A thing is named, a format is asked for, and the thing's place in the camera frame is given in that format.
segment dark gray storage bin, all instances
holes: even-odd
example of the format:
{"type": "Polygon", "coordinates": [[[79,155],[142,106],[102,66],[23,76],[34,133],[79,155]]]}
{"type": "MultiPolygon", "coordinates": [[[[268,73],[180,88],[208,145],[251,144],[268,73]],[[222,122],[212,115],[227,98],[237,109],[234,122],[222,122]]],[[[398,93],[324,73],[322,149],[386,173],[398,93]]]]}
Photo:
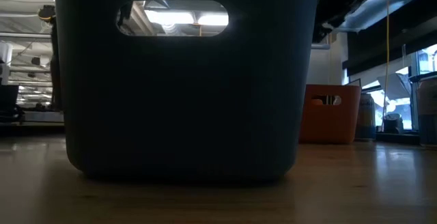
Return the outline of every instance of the dark gray storage bin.
{"type": "Polygon", "coordinates": [[[318,0],[214,0],[229,25],[209,38],[126,36],[115,19],[129,1],[56,0],[72,164],[97,176],[283,176],[318,0]]]}

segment desk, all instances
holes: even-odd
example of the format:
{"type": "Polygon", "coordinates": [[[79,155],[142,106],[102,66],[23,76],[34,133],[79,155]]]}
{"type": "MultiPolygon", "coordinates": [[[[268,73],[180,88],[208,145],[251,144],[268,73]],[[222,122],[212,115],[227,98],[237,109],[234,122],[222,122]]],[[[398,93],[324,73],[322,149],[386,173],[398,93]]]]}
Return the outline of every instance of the desk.
{"type": "Polygon", "coordinates": [[[285,179],[251,188],[97,182],[63,137],[1,138],[0,223],[437,223],[437,152],[300,145],[285,179]]]}

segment orange storage bin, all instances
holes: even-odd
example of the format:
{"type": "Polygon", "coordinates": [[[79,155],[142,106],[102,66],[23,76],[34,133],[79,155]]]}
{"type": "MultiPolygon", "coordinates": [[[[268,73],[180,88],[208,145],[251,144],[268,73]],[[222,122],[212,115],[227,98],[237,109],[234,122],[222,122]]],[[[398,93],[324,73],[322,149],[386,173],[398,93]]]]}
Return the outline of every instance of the orange storage bin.
{"type": "Polygon", "coordinates": [[[300,142],[353,142],[360,95],[357,86],[307,85],[300,142]]]}

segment yellow cable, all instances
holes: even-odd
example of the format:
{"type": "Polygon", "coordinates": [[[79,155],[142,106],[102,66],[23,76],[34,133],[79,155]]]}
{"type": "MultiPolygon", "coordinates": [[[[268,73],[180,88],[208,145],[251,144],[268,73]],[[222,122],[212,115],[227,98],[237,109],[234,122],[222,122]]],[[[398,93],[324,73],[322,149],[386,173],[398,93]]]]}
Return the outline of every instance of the yellow cable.
{"type": "Polygon", "coordinates": [[[390,0],[387,0],[387,63],[385,68],[384,108],[382,109],[381,131],[384,131],[384,118],[387,113],[386,95],[389,88],[389,65],[390,65],[390,0]]]}

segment fluorescent light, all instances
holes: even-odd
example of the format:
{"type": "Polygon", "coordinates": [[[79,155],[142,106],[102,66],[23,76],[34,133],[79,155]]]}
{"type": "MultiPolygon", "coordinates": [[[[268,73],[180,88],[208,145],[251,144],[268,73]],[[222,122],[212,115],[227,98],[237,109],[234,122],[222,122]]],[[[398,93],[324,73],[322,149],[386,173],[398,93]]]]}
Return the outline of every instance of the fluorescent light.
{"type": "Polygon", "coordinates": [[[200,25],[227,26],[229,16],[226,14],[209,14],[199,18],[200,25]]]}
{"type": "Polygon", "coordinates": [[[41,94],[21,94],[21,95],[29,98],[41,98],[41,94]]]}
{"type": "Polygon", "coordinates": [[[46,82],[46,81],[17,81],[17,80],[9,80],[10,83],[36,83],[36,84],[47,84],[48,87],[51,87],[51,82],[46,82]]]}
{"type": "Polygon", "coordinates": [[[145,13],[150,22],[161,25],[194,23],[193,15],[190,12],[155,12],[146,10],[145,13]]]}

